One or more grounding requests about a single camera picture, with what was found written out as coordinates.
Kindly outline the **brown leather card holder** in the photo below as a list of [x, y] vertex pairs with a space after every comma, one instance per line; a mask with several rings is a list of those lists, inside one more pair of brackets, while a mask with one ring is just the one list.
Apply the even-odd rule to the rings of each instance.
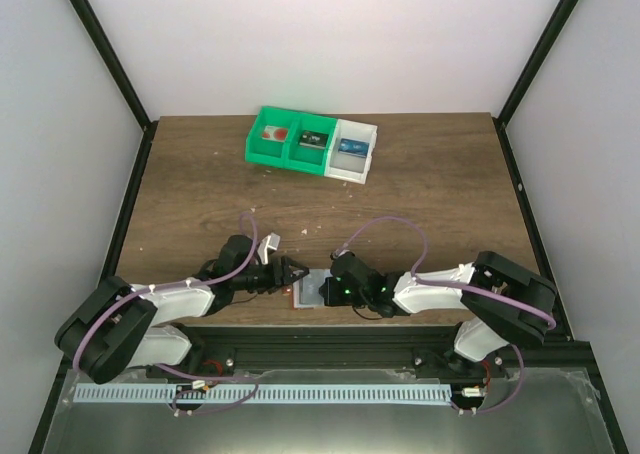
[[292, 286], [292, 305], [294, 309], [314, 309], [325, 306], [320, 288], [330, 276], [328, 269], [311, 269], [309, 274], [296, 281]]

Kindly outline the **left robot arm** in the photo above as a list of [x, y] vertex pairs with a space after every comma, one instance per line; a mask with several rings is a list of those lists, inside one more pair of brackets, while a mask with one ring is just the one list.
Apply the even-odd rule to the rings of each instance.
[[129, 284], [107, 277], [62, 324], [54, 343], [74, 370], [96, 384], [127, 369], [156, 364], [194, 377], [203, 369], [205, 355], [178, 320], [213, 315], [231, 305], [239, 291], [271, 294], [304, 279], [307, 266], [275, 256], [278, 242], [275, 234], [260, 242], [233, 235], [216, 258], [174, 283]]

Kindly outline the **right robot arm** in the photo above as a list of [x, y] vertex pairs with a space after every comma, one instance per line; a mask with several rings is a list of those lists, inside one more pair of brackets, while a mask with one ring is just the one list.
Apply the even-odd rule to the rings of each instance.
[[556, 327], [555, 285], [493, 251], [449, 270], [386, 274], [346, 251], [333, 259], [319, 294], [327, 307], [367, 308], [383, 319], [469, 311], [473, 318], [459, 325], [452, 346], [436, 356], [458, 377], [475, 373], [489, 354], [507, 345], [541, 346]]

